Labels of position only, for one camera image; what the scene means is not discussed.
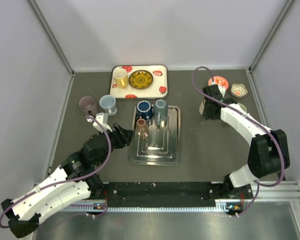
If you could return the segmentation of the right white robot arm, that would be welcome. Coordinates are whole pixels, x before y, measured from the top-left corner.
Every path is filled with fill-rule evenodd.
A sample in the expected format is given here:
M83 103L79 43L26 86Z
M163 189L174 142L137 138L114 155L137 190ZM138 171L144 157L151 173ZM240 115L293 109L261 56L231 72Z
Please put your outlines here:
M236 100L224 98L218 85L206 86L202 92L200 114L206 120L222 120L249 144L247 164L224 177L223 192L227 197L235 198L242 187L290 167L288 140L283 130L272 130L256 121Z

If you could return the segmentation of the light green mug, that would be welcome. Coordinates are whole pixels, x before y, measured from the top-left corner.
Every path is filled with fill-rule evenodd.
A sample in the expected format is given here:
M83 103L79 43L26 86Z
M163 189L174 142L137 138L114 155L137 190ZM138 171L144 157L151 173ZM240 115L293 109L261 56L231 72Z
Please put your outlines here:
M247 108L242 103L238 103L238 105L239 105L239 107L240 107L240 109L241 109L242 112L244 112L244 113L248 112Z

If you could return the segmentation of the cream white mug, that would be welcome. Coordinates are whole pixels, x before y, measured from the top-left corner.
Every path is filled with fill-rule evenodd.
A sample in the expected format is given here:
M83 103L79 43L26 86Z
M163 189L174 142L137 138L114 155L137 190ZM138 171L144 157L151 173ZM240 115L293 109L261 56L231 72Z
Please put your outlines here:
M199 113L200 113L201 116L204 115L205 103L206 103L206 100L203 99L200 106L199 106Z

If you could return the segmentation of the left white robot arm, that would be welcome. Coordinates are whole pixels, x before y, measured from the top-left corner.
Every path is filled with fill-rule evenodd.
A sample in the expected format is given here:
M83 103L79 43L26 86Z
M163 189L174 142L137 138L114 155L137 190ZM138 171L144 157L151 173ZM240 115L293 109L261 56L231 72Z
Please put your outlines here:
M7 228L21 239L34 232L56 212L81 200L99 198L105 191L97 174L109 160L114 149L130 145L134 130L102 129L92 135L82 148L67 157L55 171L31 191L16 199L1 203Z

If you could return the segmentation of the purple mug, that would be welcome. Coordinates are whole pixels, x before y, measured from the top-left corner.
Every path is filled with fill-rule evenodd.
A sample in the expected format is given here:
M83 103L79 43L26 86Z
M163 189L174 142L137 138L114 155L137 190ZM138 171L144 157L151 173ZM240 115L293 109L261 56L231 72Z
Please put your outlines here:
M98 113L98 105L92 96L84 96L79 100L78 106L86 116L95 117Z

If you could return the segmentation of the light blue mug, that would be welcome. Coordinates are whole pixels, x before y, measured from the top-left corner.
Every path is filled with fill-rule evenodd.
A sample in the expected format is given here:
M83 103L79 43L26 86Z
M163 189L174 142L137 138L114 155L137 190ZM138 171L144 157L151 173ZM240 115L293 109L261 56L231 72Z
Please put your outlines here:
M117 113L116 98L112 95L102 96L99 105L109 116L114 116Z

